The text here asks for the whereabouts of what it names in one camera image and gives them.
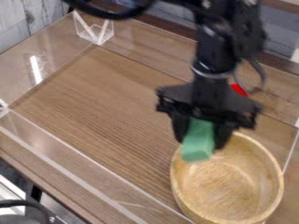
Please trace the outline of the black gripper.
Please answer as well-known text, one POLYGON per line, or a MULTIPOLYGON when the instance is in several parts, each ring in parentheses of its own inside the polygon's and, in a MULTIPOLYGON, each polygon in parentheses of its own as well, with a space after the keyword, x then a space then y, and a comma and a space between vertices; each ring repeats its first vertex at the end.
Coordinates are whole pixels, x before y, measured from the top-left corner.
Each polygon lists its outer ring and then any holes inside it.
POLYGON ((213 123, 217 150, 225 146, 239 127, 253 129, 256 126, 260 105, 235 92, 227 79, 195 77, 184 84, 159 87, 156 95, 156 110, 169 116, 173 137, 179 143, 192 118, 213 123))

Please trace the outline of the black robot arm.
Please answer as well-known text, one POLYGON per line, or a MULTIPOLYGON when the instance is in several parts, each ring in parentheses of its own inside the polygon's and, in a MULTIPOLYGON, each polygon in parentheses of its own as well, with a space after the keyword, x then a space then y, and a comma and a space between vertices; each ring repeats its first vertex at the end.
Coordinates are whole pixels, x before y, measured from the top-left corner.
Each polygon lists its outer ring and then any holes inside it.
POLYGON ((172 119, 179 142, 187 137, 192 119, 209 122, 217 149, 227 144, 233 130, 256 126, 260 104, 233 91, 228 78, 243 60, 259 66, 255 54, 267 40, 260 0, 134 0, 118 12, 97 7, 89 0, 61 1, 86 14, 110 20, 141 16, 159 1, 189 10, 197 32, 191 63, 193 78, 185 84, 156 89, 156 110, 172 119))

